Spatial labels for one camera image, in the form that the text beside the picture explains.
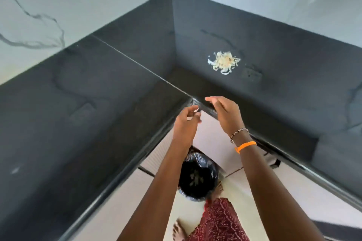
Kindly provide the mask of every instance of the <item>kitchen counter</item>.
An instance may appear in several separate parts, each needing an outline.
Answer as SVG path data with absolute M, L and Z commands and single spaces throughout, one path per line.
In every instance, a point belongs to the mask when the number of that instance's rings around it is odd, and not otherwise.
M 242 61 L 221 75 L 207 64 L 216 51 Z M 0 86 L 0 239 L 69 238 L 184 106 L 215 116 L 209 95 L 236 101 L 261 147 L 362 210 L 361 56 L 208 0 L 146 2 Z

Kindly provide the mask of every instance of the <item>black garbage bag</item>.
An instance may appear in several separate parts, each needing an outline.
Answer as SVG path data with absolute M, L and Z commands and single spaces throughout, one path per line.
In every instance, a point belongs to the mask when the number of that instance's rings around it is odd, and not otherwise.
M 191 201 L 204 201 L 215 190 L 218 178 L 214 161 L 199 152 L 189 153 L 182 164 L 179 192 Z

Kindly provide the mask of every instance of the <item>tile grout line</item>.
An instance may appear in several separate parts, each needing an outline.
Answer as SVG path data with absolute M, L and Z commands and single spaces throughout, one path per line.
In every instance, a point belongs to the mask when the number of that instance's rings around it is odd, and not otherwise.
M 174 84 L 170 83 L 169 81 L 167 81 L 166 79 L 160 77 L 158 74 L 155 74 L 153 71 L 149 70 L 148 68 L 146 68 L 145 66 L 143 66 L 142 64 L 140 64 L 139 62 L 133 60 L 132 58 L 130 58 L 129 56 L 127 56 L 126 54 L 124 54 L 123 52 L 121 52 L 120 50 L 116 49 L 115 47 L 109 45 L 107 42 L 103 41 L 102 39 L 98 38 L 97 36 L 91 34 L 91 36 L 93 36 L 94 38 L 96 38 L 97 40 L 99 40 L 100 42 L 106 44 L 108 47 L 111 47 L 113 50 L 117 51 L 118 53 L 124 55 L 125 57 L 127 57 L 128 59 L 132 60 L 133 62 L 135 62 L 136 64 L 140 65 L 142 68 L 148 70 L 150 73 L 156 75 L 158 78 L 162 79 L 163 81 L 165 81 L 167 84 L 171 85 L 172 87 L 178 89 L 180 92 L 188 95 L 189 97 L 194 98 L 193 96 L 189 95 L 187 92 L 184 92 L 183 90 L 181 90 L 180 88 L 176 87 Z

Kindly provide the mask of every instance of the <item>floor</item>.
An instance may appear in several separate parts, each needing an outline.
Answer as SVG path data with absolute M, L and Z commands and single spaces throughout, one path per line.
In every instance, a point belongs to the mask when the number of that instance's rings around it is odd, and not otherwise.
M 243 193 L 231 180 L 222 180 L 226 197 L 233 204 L 239 220 L 251 241 L 269 240 L 263 224 L 261 223 L 254 199 Z M 165 232 L 164 241 L 172 240 L 172 228 L 176 219 L 180 220 L 187 234 L 190 234 L 200 222 L 204 208 L 204 202 L 192 202 L 180 193 L 176 193 L 170 219 Z

